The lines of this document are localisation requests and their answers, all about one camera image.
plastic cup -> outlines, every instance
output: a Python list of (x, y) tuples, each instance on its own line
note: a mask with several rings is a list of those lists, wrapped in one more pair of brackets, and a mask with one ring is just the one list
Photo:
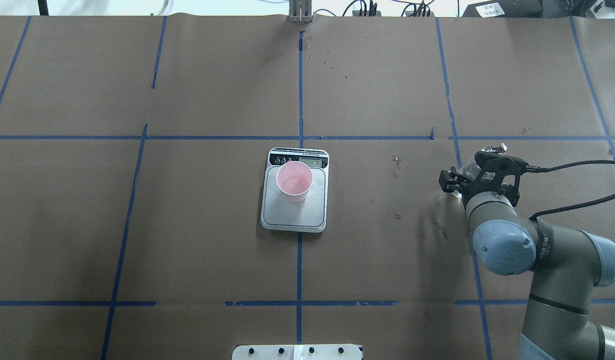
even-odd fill
[(285, 162), (276, 174), (276, 185), (290, 203), (300, 203), (312, 186), (312, 170), (300, 161)]

grid line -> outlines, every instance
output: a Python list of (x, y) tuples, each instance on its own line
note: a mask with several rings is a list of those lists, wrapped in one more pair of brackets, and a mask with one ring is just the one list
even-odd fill
[(612, 144), (612, 140), (610, 139), (610, 132), (608, 130), (608, 125), (605, 123), (605, 117), (603, 116), (603, 111), (601, 110), (601, 106), (599, 105), (599, 99), (596, 96), (596, 91), (594, 90), (594, 85), (592, 84), (592, 80), (590, 78), (590, 73), (588, 72), (586, 59), (584, 59), (584, 53), (581, 51), (581, 44), (579, 43), (579, 36), (577, 35), (577, 25), (575, 25), (575, 18), (570, 16), (570, 27), (572, 28), (572, 36), (574, 39), (574, 45), (576, 45), (576, 52), (579, 55), (579, 61), (581, 62), (581, 68), (583, 71), (583, 75), (585, 75), (585, 80), (587, 82), (589, 88), (589, 94), (591, 95), (592, 101), (594, 102), (594, 109), (598, 114), (598, 120), (600, 121), (600, 125), (603, 128), (603, 133), (605, 134), (605, 140), (607, 141), (607, 146), (609, 146), (609, 150), (612, 152), (612, 158), (615, 161), (615, 150), (614, 145)]
[(25, 27), (23, 28), (23, 31), (21, 33), (21, 38), (19, 39), (19, 44), (16, 46), (16, 51), (14, 51), (12, 62), (10, 62), (10, 68), (8, 69), (7, 74), (5, 75), (5, 80), (3, 82), (3, 86), (1, 87), (1, 92), (0, 92), (0, 107), (1, 107), (1, 101), (3, 101), (3, 96), (6, 94), (6, 89), (8, 88), (8, 83), (10, 82), (12, 71), (15, 70), (15, 64), (17, 64), (19, 53), (21, 52), (21, 48), (24, 45), (24, 41), (26, 39), (26, 34), (30, 27), (31, 20), (32, 20), (32, 17), (28, 16), (27, 20), (25, 21)]
[(119, 293), (119, 284), (121, 282), (121, 274), (123, 271), (123, 260), (125, 259), (125, 248), (128, 243), (128, 235), (130, 233), (130, 217), (134, 207), (134, 197), (137, 189), (137, 180), (139, 179), (139, 171), (141, 170), (141, 161), (143, 160), (143, 150), (146, 144), (146, 135), (148, 133), (148, 125), (143, 126), (143, 134), (141, 135), (141, 143), (138, 147), (138, 156), (136, 157), (136, 167), (134, 168), (134, 178), (132, 179), (132, 190), (129, 193), (129, 204), (127, 205), (127, 215), (125, 215), (125, 226), (123, 228), (123, 238), (120, 242), (120, 251), (118, 253), (118, 264), (116, 268), (116, 276), (114, 277), (114, 288), (111, 292), (111, 301), (109, 303), (108, 320), (105, 328), (105, 336), (103, 338), (103, 346), (101, 349), (101, 360), (106, 360), (108, 344), (110, 342), (110, 334), (114, 321), (114, 309), (116, 307), (117, 296)]
[[(447, 96), (447, 111), (452, 122), (452, 134), (454, 140), (454, 152), (456, 152), (456, 164), (458, 168), (462, 168), (461, 150), (459, 148), (459, 136), (457, 132), (456, 121), (452, 102), (450, 101), (450, 80), (448, 77), (448, 68), (445, 62), (445, 51), (443, 49), (443, 36), (441, 31), (441, 23), (439, 18), (435, 18), (436, 34), (438, 36), (438, 52), (440, 52), (440, 64), (443, 70), (443, 80), (445, 82), (445, 95)], [(485, 354), (487, 360), (492, 360), (492, 348), (490, 346), (490, 331), (488, 331), (488, 318), (486, 317), (486, 305), (483, 298), (483, 289), (481, 287), (481, 274), (479, 274), (479, 260), (477, 259), (476, 251), (472, 250), (472, 267), (474, 268), (474, 280), (476, 281), (476, 293), (478, 296), (478, 307), (481, 314), (481, 326), (483, 328), (483, 341), (485, 342)]]

blue tape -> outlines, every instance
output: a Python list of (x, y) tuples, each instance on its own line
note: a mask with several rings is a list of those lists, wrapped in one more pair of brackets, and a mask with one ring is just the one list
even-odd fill
[(136, 135), (0, 135), (1, 140), (32, 141), (138, 141)]
[(129, 193), (129, 204), (127, 205), (127, 215), (125, 216), (123, 239), (120, 242), (120, 252), (118, 253), (116, 276), (114, 277), (114, 288), (111, 292), (111, 304), (109, 305), (108, 321), (107, 326), (105, 327), (105, 337), (103, 338), (103, 346), (101, 349), (101, 360), (105, 360), (107, 357), (107, 349), (110, 342), (110, 333), (112, 332), (112, 324), (114, 320), (114, 308), (116, 307), (116, 299), (119, 293), (119, 284), (121, 282), (121, 273), (123, 270), (123, 260), (125, 259), (125, 248), (128, 243), (128, 234), (130, 233), (130, 217), (132, 216), (132, 209), (134, 207), (134, 197), (137, 189), (137, 180), (139, 178), (139, 171), (141, 170), (141, 161), (143, 161), (143, 149), (145, 148), (147, 134), (148, 125), (146, 123), (145, 126), (143, 126), (143, 133), (141, 134), (141, 144), (138, 147), (138, 157), (136, 157), (136, 167), (134, 168), (132, 190)]
[(1, 107), (1, 101), (3, 101), (3, 96), (6, 94), (6, 89), (8, 88), (8, 83), (10, 82), (12, 71), (15, 70), (15, 64), (17, 64), (17, 59), (19, 57), (19, 53), (21, 52), (21, 47), (23, 47), (24, 45), (24, 40), (26, 39), (26, 34), (30, 27), (31, 20), (32, 20), (32, 17), (28, 16), (27, 21), (25, 22), (25, 27), (23, 28), (23, 32), (21, 34), (21, 38), (19, 39), (19, 45), (16, 47), (16, 51), (14, 51), (14, 56), (12, 57), (12, 62), (10, 63), (10, 69), (8, 69), (7, 75), (5, 75), (5, 80), (3, 82), (3, 86), (1, 87), (1, 92), (0, 92), (0, 107)]
[(150, 135), (149, 141), (295, 141), (298, 136)]
[(398, 300), (308, 300), (303, 306), (394, 306)]
[(226, 308), (236, 308), (239, 306), (296, 306), (297, 302), (294, 300), (282, 300), (282, 301), (225, 301)]
[(303, 148), (303, 33), (305, 30), (298, 32), (298, 147), (301, 149)]
[(604, 136), (450, 136), (459, 141), (607, 141)]
[(600, 125), (603, 128), (603, 133), (605, 134), (605, 139), (607, 140), (607, 146), (609, 146), (609, 150), (612, 152), (612, 158), (615, 160), (615, 151), (614, 145), (612, 144), (612, 140), (610, 139), (610, 132), (608, 131), (607, 123), (605, 123), (605, 117), (603, 116), (603, 112), (601, 110), (601, 106), (599, 105), (599, 100), (596, 96), (596, 91), (594, 91), (594, 85), (592, 84), (592, 80), (590, 78), (590, 73), (588, 72), (586, 59), (584, 59), (584, 53), (581, 51), (581, 45), (579, 43), (579, 36), (577, 35), (577, 26), (575, 25), (575, 18), (570, 16), (570, 27), (572, 28), (572, 36), (574, 38), (574, 44), (576, 45), (576, 52), (579, 55), (579, 60), (581, 62), (581, 67), (583, 70), (583, 74), (585, 75), (585, 80), (589, 87), (589, 93), (591, 94), (591, 98), (594, 102), (594, 108), (598, 114), (598, 120), (600, 120)]
[(483, 338), (485, 339), (485, 353), (487, 360), (492, 360), (492, 348), (490, 346), (490, 331), (488, 331), (488, 319), (486, 317), (486, 303), (483, 299), (481, 287), (481, 274), (479, 273), (479, 260), (476, 251), (472, 251), (472, 266), (474, 267), (474, 280), (476, 281), (476, 293), (478, 294), (478, 307), (481, 312), (481, 325), (483, 326)]
[(154, 78), (152, 78), (152, 89), (157, 86), (157, 73), (159, 73), (159, 63), (161, 62), (161, 49), (163, 48), (163, 38), (166, 36), (166, 24), (168, 17), (163, 16), (161, 25), (161, 37), (158, 39), (158, 49), (156, 50), (156, 61), (154, 62)]
[(429, 141), (429, 136), (304, 136), (308, 141)]
[[(0, 306), (110, 306), (111, 301), (47, 301), (47, 300), (0, 300)], [(154, 307), (157, 305), (156, 301), (119, 301), (116, 306), (128, 306), (128, 307)]]
[(301, 303), (303, 301), (303, 233), (296, 233), (296, 343), (303, 342)]
[(456, 152), (456, 164), (461, 169), (463, 164), (461, 163), (461, 151), (459, 149), (459, 139), (457, 135), (457, 124), (454, 119), (454, 109), (452, 109), (452, 102), (450, 101), (450, 81), (448, 79), (448, 68), (445, 64), (445, 50), (443, 50), (443, 37), (441, 35), (441, 23), (439, 18), (434, 18), (436, 21), (436, 35), (438, 38), (438, 51), (440, 52), (440, 66), (443, 70), (443, 80), (445, 82), (445, 97), (447, 98), (447, 111), (449, 111), (449, 118), (452, 120), (452, 135), (454, 139), (454, 152)]

cable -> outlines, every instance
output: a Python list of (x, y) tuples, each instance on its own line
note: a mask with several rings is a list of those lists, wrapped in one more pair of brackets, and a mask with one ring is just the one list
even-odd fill
[(411, 7), (414, 6), (414, 12), (417, 11), (417, 4), (413, 3), (413, 2), (408, 2), (407, 5), (405, 5), (405, 7), (403, 8), (403, 12), (401, 12), (401, 16), (403, 16), (406, 13), (406, 10)]
[(577, 203), (577, 205), (570, 205), (570, 206), (559, 207), (557, 209), (552, 209), (552, 210), (539, 211), (536, 214), (530, 216), (529, 219), (531, 221), (536, 221), (536, 219), (542, 215), (556, 214), (556, 213), (568, 212), (569, 210), (587, 208), (587, 207), (591, 207), (592, 205), (598, 205), (598, 204), (605, 203), (607, 201), (614, 200), (614, 199), (615, 199), (615, 193), (611, 194), (610, 196), (599, 198), (597, 200)]
[[(363, 7), (365, 9), (365, 11), (367, 11), (368, 9), (368, 3), (365, 2), (365, 0), (354, 0), (353, 2), (350, 2), (348, 7), (345, 8), (345, 11), (343, 12), (343, 14), (341, 16), (346, 16), (347, 11), (350, 9), (350, 7), (353, 6), (354, 3), (356, 2), (362, 2), (363, 3)], [(360, 15), (362, 13), (362, 10), (358, 10), (358, 14)]]
[(615, 160), (585, 160), (585, 161), (577, 161), (570, 162), (569, 164), (563, 164), (555, 167), (539, 167), (539, 166), (528, 166), (528, 173), (551, 173), (552, 171), (557, 171), (561, 169), (566, 169), (569, 167), (577, 167), (577, 166), (587, 166), (589, 164), (611, 164), (615, 165)]
[[(551, 173), (552, 171), (566, 169), (566, 168), (569, 168), (569, 167), (586, 166), (586, 165), (589, 165), (589, 164), (611, 164), (611, 165), (615, 165), (615, 160), (586, 160), (586, 161), (577, 161), (577, 162), (570, 162), (569, 164), (562, 164), (560, 166), (548, 167), (548, 168), (543, 168), (543, 167), (539, 167), (539, 166), (528, 166), (526, 171), (528, 173), (535, 173), (535, 174), (538, 174), (538, 173)], [(607, 201), (614, 200), (614, 199), (615, 199), (615, 193), (614, 194), (610, 194), (609, 196), (598, 198), (597, 200), (577, 203), (576, 205), (559, 207), (559, 208), (552, 209), (552, 210), (539, 211), (539, 212), (536, 212), (535, 214), (533, 214), (532, 216), (530, 216), (529, 219), (532, 220), (532, 221), (535, 221), (538, 217), (540, 217), (542, 215), (556, 214), (556, 213), (568, 212), (570, 210), (575, 210), (575, 209), (592, 207), (593, 205), (602, 204), (602, 203), (605, 203)]]
[(333, 13), (332, 11), (328, 10), (328, 9), (318, 9), (318, 10), (314, 10), (314, 14), (316, 14), (317, 12), (328, 12), (330, 14), (332, 14), (333, 16), (337, 16), (337, 14)]

scale platform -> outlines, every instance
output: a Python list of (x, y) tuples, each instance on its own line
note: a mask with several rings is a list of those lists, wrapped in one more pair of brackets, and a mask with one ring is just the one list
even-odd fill
[[(276, 174), (286, 162), (303, 162), (312, 170), (312, 186), (305, 201), (287, 201), (276, 184)], [(328, 172), (330, 155), (311, 148), (275, 147), (268, 153), (261, 226), (267, 230), (320, 233), (326, 228), (328, 213)]]

